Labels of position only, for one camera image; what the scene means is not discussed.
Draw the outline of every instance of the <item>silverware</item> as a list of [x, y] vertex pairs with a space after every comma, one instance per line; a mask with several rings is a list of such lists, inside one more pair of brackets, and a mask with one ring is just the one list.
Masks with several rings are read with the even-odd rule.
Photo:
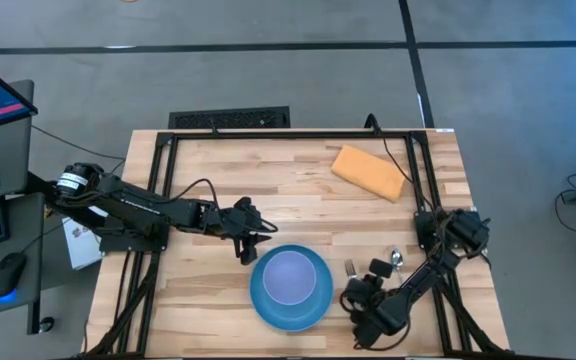
[[353, 265], [352, 260], [348, 259], [344, 261], [344, 266], [346, 267], [346, 275], [348, 276], [348, 279], [354, 279], [357, 277], [355, 265]]
[[403, 284], [404, 279], [401, 277], [399, 270], [401, 270], [401, 267], [404, 265], [404, 256], [396, 248], [392, 250], [392, 254], [390, 255], [390, 263], [395, 267], [395, 272], [399, 277], [399, 283]]

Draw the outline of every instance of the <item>black grate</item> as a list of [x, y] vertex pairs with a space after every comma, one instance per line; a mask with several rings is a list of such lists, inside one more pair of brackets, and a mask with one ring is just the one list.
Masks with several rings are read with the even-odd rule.
[[288, 106], [170, 113], [169, 129], [290, 128]]

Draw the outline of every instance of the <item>wooden table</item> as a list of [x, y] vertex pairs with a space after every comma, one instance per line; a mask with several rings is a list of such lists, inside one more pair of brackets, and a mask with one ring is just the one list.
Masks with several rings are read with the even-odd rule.
[[[146, 187], [156, 135], [156, 131], [133, 133], [124, 181]], [[455, 133], [428, 130], [428, 138], [443, 205], [471, 207]], [[173, 230], [159, 268], [146, 356], [441, 354], [430, 292], [413, 307], [410, 334], [398, 348], [378, 353], [352, 349], [353, 324], [338, 303], [338, 295], [347, 282], [344, 260], [352, 259], [358, 273], [363, 274], [372, 258], [387, 260], [392, 249], [398, 248], [405, 259], [402, 273], [405, 278], [424, 261], [425, 255], [417, 245], [413, 228], [416, 205], [411, 184], [405, 184], [402, 197], [393, 204], [341, 180], [330, 172], [330, 166], [344, 144], [389, 160], [381, 140], [183, 140], [179, 143], [172, 194], [206, 177], [215, 184], [222, 207], [232, 206], [241, 196], [250, 196], [263, 217], [279, 227], [272, 240], [258, 246], [259, 255], [280, 244], [310, 247], [327, 261], [336, 295], [326, 317], [313, 328], [300, 333], [276, 330], [264, 323], [252, 308], [248, 278], [253, 266], [239, 264], [231, 241]], [[388, 140], [388, 146], [399, 164], [408, 170], [404, 142], [392, 139]], [[166, 147], [163, 159], [167, 159], [167, 151]], [[417, 161], [421, 178], [426, 179], [421, 156], [417, 156]], [[162, 188], [165, 160], [162, 164], [158, 191]], [[428, 197], [426, 183], [424, 188]], [[209, 194], [208, 188], [200, 185], [186, 196], [210, 199]], [[103, 259], [88, 320], [90, 347], [113, 322], [123, 261], [124, 254], [119, 253]], [[463, 261], [457, 274], [466, 308], [495, 343], [507, 348], [486, 263], [481, 259]], [[389, 287], [398, 284], [397, 276], [386, 281]], [[446, 306], [453, 347], [458, 348], [454, 316], [447, 303]], [[140, 315], [138, 309], [132, 322], [129, 350], [136, 346]], [[393, 343], [399, 336], [382, 336], [375, 346]]]

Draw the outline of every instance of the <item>fork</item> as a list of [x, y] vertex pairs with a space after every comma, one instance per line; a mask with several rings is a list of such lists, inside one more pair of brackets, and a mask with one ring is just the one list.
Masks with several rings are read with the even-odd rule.
[[352, 260], [348, 259], [344, 262], [344, 266], [346, 267], [346, 275], [348, 275], [348, 279], [354, 279], [357, 277], [357, 272], [355, 271], [355, 265], [353, 265]]

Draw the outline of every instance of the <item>orange sponge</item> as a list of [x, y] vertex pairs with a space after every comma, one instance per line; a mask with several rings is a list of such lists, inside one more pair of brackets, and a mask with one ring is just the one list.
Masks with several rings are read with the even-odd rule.
[[349, 145], [337, 155], [332, 172], [392, 202], [397, 201], [404, 184], [404, 176], [393, 163]]

